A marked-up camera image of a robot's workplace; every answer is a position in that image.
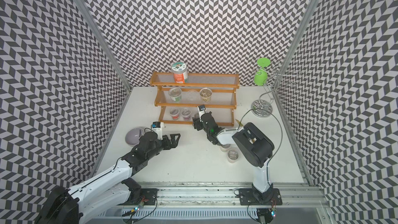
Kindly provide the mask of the seed cup red label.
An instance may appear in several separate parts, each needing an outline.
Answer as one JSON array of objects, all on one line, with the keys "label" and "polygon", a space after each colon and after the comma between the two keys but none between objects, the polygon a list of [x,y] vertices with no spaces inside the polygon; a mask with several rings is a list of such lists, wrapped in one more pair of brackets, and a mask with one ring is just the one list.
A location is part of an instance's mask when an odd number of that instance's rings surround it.
[{"label": "seed cup red label", "polygon": [[178,120],[180,116],[180,110],[179,108],[173,107],[169,111],[170,116],[172,117],[173,120]]}]

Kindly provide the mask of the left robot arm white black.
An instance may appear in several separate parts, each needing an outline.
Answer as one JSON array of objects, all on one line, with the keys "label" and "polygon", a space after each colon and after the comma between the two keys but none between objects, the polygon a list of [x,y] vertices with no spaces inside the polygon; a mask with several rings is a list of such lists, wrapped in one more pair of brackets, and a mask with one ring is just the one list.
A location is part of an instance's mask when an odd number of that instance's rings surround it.
[{"label": "left robot arm white black", "polygon": [[179,133],[161,138],[153,131],[145,133],[139,144],[118,158],[109,169],[70,188],[52,189],[34,222],[85,224],[129,198],[138,198],[141,186],[133,176],[160,152],[176,148],[180,137]]}]

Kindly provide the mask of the tall seed jar orange label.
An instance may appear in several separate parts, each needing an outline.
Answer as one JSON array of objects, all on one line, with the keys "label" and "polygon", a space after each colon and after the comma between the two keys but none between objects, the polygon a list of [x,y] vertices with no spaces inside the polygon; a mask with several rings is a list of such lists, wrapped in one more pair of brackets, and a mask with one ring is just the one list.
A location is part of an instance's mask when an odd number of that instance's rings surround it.
[{"label": "tall seed jar orange label", "polygon": [[175,62],[171,66],[173,78],[177,84],[188,82],[188,66],[184,62]]}]

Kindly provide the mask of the green label seed cup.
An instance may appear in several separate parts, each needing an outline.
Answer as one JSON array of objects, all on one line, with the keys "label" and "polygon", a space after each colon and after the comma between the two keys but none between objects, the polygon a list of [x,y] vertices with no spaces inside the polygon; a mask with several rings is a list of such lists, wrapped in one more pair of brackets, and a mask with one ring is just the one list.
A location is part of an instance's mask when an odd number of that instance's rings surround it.
[{"label": "green label seed cup", "polygon": [[169,97],[173,102],[180,102],[182,96],[182,90],[180,88],[171,88],[169,90]]}]

